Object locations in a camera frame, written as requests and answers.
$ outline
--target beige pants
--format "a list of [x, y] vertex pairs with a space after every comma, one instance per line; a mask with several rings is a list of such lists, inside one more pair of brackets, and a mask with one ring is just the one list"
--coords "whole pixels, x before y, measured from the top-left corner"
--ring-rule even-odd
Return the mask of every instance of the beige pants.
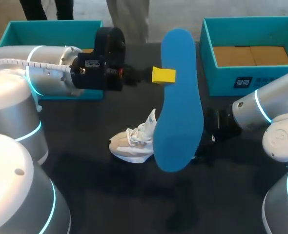
[[127, 44], [148, 40], [149, 0], [107, 0], [113, 24], [123, 31]]

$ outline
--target sneaker sole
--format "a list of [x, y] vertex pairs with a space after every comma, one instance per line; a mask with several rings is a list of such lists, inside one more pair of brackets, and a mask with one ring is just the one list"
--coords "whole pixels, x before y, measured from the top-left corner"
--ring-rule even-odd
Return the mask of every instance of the sneaker sole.
[[130, 162], [130, 163], [137, 163], [137, 164], [146, 162], [146, 160], [148, 160], [153, 155], [153, 154], [151, 154], [151, 155], [146, 155], [143, 157], [124, 157], [121, 155], [114, 154], [113, 152], [111, 152], [111, 153], [123, 161]]
[[183, 29], [168, 32], [161, 55], [162, 67], [176, 70], [176, 80], [164, 85], [164, 104], [153, 137], [154, 155], [161, 170], [175, 172], [191, 161], [204, 129], [193, 37]]

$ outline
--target sticker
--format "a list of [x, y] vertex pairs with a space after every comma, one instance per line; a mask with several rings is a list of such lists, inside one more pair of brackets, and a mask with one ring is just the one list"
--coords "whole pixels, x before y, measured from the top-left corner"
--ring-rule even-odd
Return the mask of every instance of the sticker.
[[248, 88], [252, 77], [237, 77], [234, 83], [234, 88]]
[[85, 67], [98, 68], [100, 66], [100, 61], [98, 61], [98, 60], [86, 60], [84, 64], [85, 64]]

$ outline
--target label on box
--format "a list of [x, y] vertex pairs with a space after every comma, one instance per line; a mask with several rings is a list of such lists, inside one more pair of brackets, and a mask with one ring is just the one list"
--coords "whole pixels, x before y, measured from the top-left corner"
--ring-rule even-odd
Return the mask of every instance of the label on box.
[[266, 84], [269, 84], [272, 81], [275, 81], [276, 79], [278, 79], [279, 77], [271, 77], [271, 78], [265, 78], [265, 77], [259, 77], [256, 78], [256, 82], [254, 84], [255, 88], [261, 88], [263, 86], [265, 86]]
[[251, 80], [252, 77], [237, 77], [234, 83], [234, 88], [248, 88], [250, 86]]

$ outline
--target yellow block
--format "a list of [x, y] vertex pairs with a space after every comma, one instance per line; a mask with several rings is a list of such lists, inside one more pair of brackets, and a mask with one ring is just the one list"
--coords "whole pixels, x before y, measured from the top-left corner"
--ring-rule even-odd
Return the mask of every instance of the yellow block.
[[153, 67], [153, 83], [175, 83], [175, 70]]

